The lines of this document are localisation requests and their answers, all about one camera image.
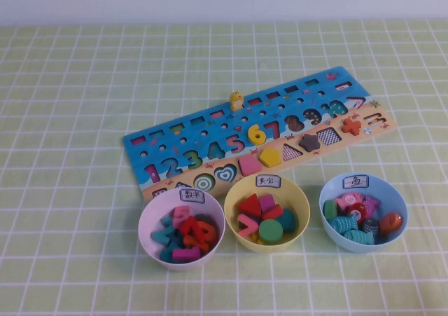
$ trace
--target wooden puzzle board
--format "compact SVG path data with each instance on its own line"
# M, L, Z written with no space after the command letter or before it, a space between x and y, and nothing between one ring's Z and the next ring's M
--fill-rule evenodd
M175 187L195 187L220 196L243 178L239 158L259 159L265 149L281 157L279 172L396 128L395 120L344 68L299 78L245 96L244 108L226 102L123 138L143 196L151 200ZM344 119L359 121L358 135L342 132ZM253 125L266 134L250 142ZM320 147L301 147L303 135Z

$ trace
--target rectangular slot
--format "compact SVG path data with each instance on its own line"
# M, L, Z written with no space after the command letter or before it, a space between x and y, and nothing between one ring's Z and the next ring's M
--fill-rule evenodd
M135 146L137 144L144 143L144 142L146 142L146 138L144 136L139 136L139 137L136 137L135 139L131 139L131 144L133 146Z
M205 118L203 116L200 116L199 118L192 118L190 122L192 125L199 125L200 123L205 122Z
M211 118L219 118L220 116L224 115L224 111L220 109L219 111L215 111L213 113L210 113Z
M317 85L318 83L319 83L319 82L318 82L317 79L313 79L313 80L305 81L305 85L307 85L307 86Z
M247 103L250 104L251 106L253 106L254 104L261 103L261 99L259 97L257 97L255 99L249 100Z
M299 88L296 85L289 86L289 87L285 88L285 92L287 92L287 93L292 93L292 92L295 92L296 90L299 90Z
M279 92L272 92L272 93L269 93L266 96L267 96L268 99L274 99L275 97L279 97L280 93Z
M171 129L174 134L179 135L184 128L185 126L183 123L179 123L178 125L172 125L169 129Z
M164 134L163 130L158 130L157 132L152 132L149 134L149 138L152 140L161 138Z
M347 81L347 82L345 82L345 83L340 83L339 85L336 85L335 88L336 88L337 90L343 90L343 89L345 89L345 88L349 88L350 86L351 86L351 82L350 82L350 81Z

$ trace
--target blue fish toy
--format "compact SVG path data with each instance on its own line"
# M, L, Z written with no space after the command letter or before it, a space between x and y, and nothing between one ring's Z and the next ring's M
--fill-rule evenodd
M331 227L339 234L344 234L350 230L358 229L358 222L354 214L349 214L347 217L336 217L328 222Z
M363 245L374 245L375 239L373 238L373 232L370 231L369 233L363 232L363 231L347 231L344 234L344 237L347 239L357 242L358 244Z

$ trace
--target red triangle block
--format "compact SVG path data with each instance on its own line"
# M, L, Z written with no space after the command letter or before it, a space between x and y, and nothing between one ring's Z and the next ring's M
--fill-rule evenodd
M239 213L248 214L255 218L261 218L261 207L256 194L249 196L238 204Z

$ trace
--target pink block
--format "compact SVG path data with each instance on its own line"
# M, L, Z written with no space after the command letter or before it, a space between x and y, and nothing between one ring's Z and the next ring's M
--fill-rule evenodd
M190 207L187 205L174 208L173 226L180 228L185 220L190 216Z
M201 250L198 246L193 248L176 248L173 249L173 260L176 262L191 262L196 261L201 257Z
M244 230L240 230L238 234L242 237L247 237L248 235L258 231L258 224L256 221L250 219L245 214L240 214L238 216L238 221L246 225L247 227Z
M259 160L251 153L241 156L238 160L239 169L243 176L249 176L262 170L262 165Z
M258 202L260 203L262 213L270 211L275 206L274 197L272 195L261 195L258 197Z

